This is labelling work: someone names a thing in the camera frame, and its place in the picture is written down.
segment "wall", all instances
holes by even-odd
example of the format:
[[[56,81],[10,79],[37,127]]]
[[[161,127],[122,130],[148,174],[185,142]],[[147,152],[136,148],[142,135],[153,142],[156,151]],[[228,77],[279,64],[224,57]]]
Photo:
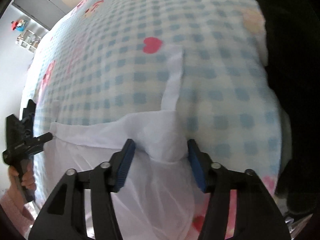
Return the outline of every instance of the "wall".
[[[14,0],[13,5],[48,29],[66,15],[49,0]]]
[[[19,116],[27,69],[33,58],[31,52],[15,44],[20,33],[11,30],[11,22],[20,18],[29,20],[27,28],[37,35],[42,37],[47,33],[46,29],[12,5],[0,19],[0,189],[9,186],[8,167],[2,161],[2,152],[6,149],[5,118],[10,114]]]

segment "black cloth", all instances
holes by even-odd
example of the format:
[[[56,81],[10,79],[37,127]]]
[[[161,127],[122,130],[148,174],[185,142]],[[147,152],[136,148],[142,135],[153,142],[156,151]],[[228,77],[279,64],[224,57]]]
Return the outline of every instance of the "black cloth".
[[[279,183],[286,185],[289,210],[308,213],[316,206],[320,185],[320,3],[257,2],[266,20],[268,84],[292,129],[290,170]]]

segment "bed cover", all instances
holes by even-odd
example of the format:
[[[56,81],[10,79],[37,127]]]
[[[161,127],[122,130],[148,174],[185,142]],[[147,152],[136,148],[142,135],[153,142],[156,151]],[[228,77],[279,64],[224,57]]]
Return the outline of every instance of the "bed cover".
[[[275,190],[281,155],[276,96],[243,11],[254,0],[83,0],[42,39],[21,108],[37,102],[34,134],[53,121],[92,125],[160,110],[166,44],[184,49],[177,104],[186,137],[228,169],[254,169]],[[52,106],[58,104],[59,112]],[[46,157],[35,156],[43,204]]]

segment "white cloth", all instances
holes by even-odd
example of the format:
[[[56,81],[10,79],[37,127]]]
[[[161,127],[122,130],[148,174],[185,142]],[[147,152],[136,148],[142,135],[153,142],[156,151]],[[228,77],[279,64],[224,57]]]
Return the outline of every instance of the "white cloth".
[[[50,188],[69,168],[90,170],[108,161],[126,140],[136,143],[124,188],[112,194],[125,240],[185,239],[199,190],[187,160],[187,140],[179,125],[176,103],[182,76],[182,48],[172,46],[169,80],[162,110],[128,114],[116,122],[91,126],[52,123],[54,139],[44,146]],[[90,202],[85,201],[88,235],[92,237]]]

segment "pink sleeve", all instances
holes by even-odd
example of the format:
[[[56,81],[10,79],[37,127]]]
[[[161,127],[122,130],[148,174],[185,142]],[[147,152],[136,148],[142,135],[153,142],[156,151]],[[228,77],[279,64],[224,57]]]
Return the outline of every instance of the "pink sleeve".
[[[30,212],[26,208],[23,208],[22,213],[20,213],[19,209],[14,205],[12,199],[7,193],[5,193],[1,198],[0,204],[8,218],[11,220],[12,224],[20,232],[20,234],[24,236],[30,225],[32,225],[34,222]]]

